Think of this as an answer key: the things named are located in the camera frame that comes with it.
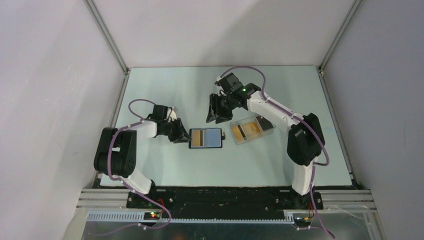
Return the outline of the clear plastic card tray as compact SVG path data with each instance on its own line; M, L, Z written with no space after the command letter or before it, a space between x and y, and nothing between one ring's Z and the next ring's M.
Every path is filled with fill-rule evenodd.
M237 145L270 135L276 126L261 115L230 122L230 132Z

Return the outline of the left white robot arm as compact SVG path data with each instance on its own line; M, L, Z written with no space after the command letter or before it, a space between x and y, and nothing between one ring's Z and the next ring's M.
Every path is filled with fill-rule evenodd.
M174 108L155 104L147 118L121 128L105 127L93 160L97 172L140 193L138 201L145 208L156 206L158 194L151 190L154 181L136 169L137 145L157 136L166 136L174 144L192 140Z

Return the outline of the black card holder wallet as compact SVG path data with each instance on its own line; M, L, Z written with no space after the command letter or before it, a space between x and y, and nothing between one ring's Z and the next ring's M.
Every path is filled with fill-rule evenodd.
M189 135L191 137L191 131L196 129L203 130L204 146L192 147L191 140L188 144L189 149L220 149L223 147L223 141L226 139L226 134L221 128L191 128L189 130Z

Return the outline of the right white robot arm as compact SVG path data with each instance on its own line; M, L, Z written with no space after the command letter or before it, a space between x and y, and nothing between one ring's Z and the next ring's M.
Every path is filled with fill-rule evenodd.
M295 113L269 97L254 83L243 85L233 74L218 77L217 93L209 96L206 122L216 124L232 120L233 110L243 108L260 115L287 134L286 152L294 162L291 204L304 209L311 202L309 192L314 186L314 164L324 151L325 139L318 117Z

